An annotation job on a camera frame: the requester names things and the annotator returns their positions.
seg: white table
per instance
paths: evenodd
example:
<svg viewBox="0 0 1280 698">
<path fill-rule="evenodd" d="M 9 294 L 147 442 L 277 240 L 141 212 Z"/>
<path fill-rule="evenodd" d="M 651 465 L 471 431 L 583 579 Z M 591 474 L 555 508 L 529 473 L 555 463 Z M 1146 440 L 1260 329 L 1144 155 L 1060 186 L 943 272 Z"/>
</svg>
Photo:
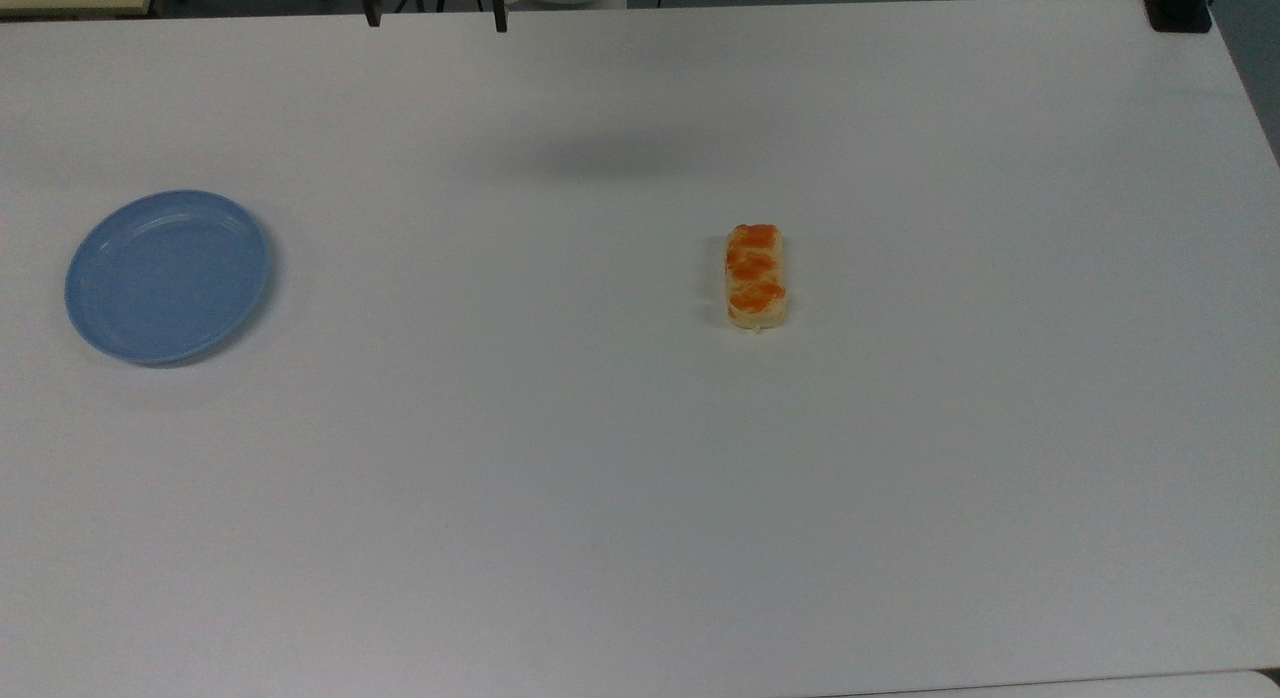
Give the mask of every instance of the white table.
<svg viewBox="0 0 1280 698">
<path fill-rule="evenodd" d="M 1084 680 L 1038 685 L 1005 685 L 923 693 L 895 693 L 895 698 L 1280 698 L 1280 688 L 1257 672 L 1220 672 Z"/>
<path fill-rule="evenodd" d="M 0 26 L 0 675 L 780 697 L 1280 663 L 1280 172 L 1137 0 Z M 99 355 L 192 187 L 261 319 Z M 794 310 L 722 319 L 721 241 Z"/>
</svg>

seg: plate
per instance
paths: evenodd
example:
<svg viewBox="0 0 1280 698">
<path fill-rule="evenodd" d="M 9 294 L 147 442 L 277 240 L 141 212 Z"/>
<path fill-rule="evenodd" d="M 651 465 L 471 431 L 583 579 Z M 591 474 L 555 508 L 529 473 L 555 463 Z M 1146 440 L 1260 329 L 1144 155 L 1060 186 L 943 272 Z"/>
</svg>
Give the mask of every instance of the plate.
<svg viewBox="0 0 1280 698">
<path fill-rule="evenodd" d="M 252 314 L 271 270 L 242 206 L 204 191 L 147 196 L 100 223 L 67 270 L 67 314 L 95 348 L 137 364 L 189 359 Z"/>
</svg>

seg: white surface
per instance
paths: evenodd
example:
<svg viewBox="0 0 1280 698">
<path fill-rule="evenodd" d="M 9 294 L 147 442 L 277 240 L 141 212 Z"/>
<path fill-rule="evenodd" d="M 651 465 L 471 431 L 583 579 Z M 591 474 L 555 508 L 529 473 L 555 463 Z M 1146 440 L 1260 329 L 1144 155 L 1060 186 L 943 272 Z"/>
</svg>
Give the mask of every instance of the white surface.
<svg viewBox="0 0 1280 698">
<path fill-rule="evenodd" d="M 782 697 L 1280 663 L 1280 174 L 1137 0 L 0 26 L 8 697 Z M 97 355 L 205 188 L 242 341 Z M 791 315 L 722 318 L 723 236 Z"/>
<path fill-rule="evenodd" d="M 1047 685 L 895 693 L 896 698 L 1276 698 L 1280 689 L 1257 672 L 1087 680 Z"/>
</svg>

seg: plate rim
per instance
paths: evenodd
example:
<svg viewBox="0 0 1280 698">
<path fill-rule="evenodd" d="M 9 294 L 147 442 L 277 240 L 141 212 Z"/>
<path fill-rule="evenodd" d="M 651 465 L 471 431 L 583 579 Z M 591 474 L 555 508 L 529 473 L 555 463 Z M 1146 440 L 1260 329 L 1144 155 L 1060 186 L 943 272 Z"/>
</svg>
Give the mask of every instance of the plate rim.
<svg viewBox="0 0 1280 698">
<path fill-rule="evenodd" d="M 197 196 L 201 197 L 201 200 L 212 199 L 214 202 L 224 204 L 230 209 L 229 213 L 232 218 L 237 219 L 237 223 L 241 223 L 250 229 L 251 241 L 252 243 L 255 243 L 262 257 L 259 270 L 256 270 L 256 275 L 253 277 L 252 298 L 244 302 L 243 309 L 238 311 L 238 314 L 233 320 L 228 321 L 227 327 L 223 330 L 220 330 L 211 338 L 206 339 L 205 342 L 201 342 L 200 345 L 195 346 L 193 348 L 183 348 L 182 351 L 169 352 L 163 356 L 138 355 L 136 351 L 134 352 L 118 351 L 114 347 L 108 346 L 97 339 L 95 332 L 83 321 L 83 311 L 84 311 L 83 306 L 77 305 L 79 301 L 73 301 L 73 296 L 79 292 L 79 288 L 74 286 L 73 280 L 78 273 L 77 268 L 81 268 L 81 270 L 83 270 L 82 266 L 84 265 L 84 263 L 88 260 L 88 256 L 93 251 L 91 246 L 97 243 L 95 238 L 101 239 L 102 233 L 111 229 L 111 224 L 114 220 L 119 220 L 120 216 L 127 215 L 128 211 L 131 211 L 131 209 L 136 209 L 141 204 L 159 201 L 165 197 L 175 197 L 175 196 Z M 97 351 L 106 353 L 114 359 L 119 359 L 137 365 L 173 364 L 187 359 L 192 359 L 195 356 L 198 356 L 200 353 L 204 353 L 206 351 L 218 347 L 220 343 L 227 341 L 230 336 L 233 336 L 234 333 L 237 333 L 238 329 L 242 328 L 242 325 L 257 310 L 257 307 L 262 301 L 262 296 L 266 293 L 266 287 L 270 283 L 271 272 L 274 268 L 273 263 L 274 261 L 271 256 L 270 241 L 268 241 L 266 238 L 265 229 L 262 229 L 261 224 L 257 222 L 256 218 L 253 218 L 251 211 L 246 210 L 244 206 L 239 205 L 237 201 L 233 201 L 227 196 L 214 193 L 211 191 L 201 191 L 193 188 L 160 191 L 133 200 L 123 206 L 119 206 L 114 211 L 110 211 L 110 214 L 106 218 L 95 224 L 92 229 L 90 229 L 90 232 L 84 236 L 83 241 L 81 241 L 79 246 L 77 246 L 76 252 L 73 252 L 72 260 L 67 266 L 67 275 L 63 282 L 63 302 L 64 307 L 67 309 L 67 315 L 70 319 L 73 328 L 76 328 L 76 332 L 79 334 L 81 338 L 84 339 L 86 343 L 88 343 Z"/>
</svg>

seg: blue plate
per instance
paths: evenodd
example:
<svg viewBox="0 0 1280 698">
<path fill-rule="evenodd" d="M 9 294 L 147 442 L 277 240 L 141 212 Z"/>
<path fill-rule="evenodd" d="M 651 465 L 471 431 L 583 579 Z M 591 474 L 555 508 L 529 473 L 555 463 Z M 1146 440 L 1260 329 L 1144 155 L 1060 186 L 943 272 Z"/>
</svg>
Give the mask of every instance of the blue plate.
<svg viewBox="0 0 1280 698">
<path fill-rule="evenodd" d="M 67 272 L 67 311 L 95 348 L 138 364 L 206 351 L 252 314 L 271 270 L 256 220 L 202 191 L 114 211 Z"/>
</svg>

